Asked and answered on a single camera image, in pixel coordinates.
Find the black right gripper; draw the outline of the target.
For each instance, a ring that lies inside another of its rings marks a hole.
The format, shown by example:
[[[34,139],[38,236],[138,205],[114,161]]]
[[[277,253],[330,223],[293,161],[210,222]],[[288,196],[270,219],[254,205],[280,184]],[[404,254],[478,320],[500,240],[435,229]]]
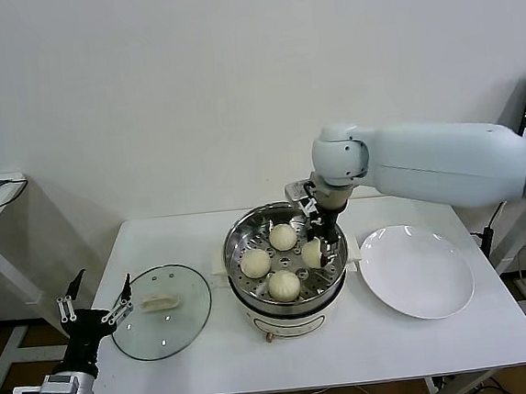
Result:
[[[307,242],[321,239],[320,258],[322,265],[329,265],[337,259],[339,253],[337,232],[337,218],[345,210],[345,206],[338,208],[324,208],[317,204],[317,218],[307,218],[305,222]]]

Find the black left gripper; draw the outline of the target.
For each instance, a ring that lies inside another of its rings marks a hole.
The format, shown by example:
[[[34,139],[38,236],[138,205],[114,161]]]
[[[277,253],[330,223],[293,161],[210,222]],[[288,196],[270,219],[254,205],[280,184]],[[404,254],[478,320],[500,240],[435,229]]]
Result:
[[[63,370],[98,376],[98,348],[104,337],[110,336],[133,311],[131,276],[126,281],[111,310],[74,310],[85,269],[81,269],[69,284],[66,294],[56,299],[62,328],[69,334],[69,342],[62,359]]]

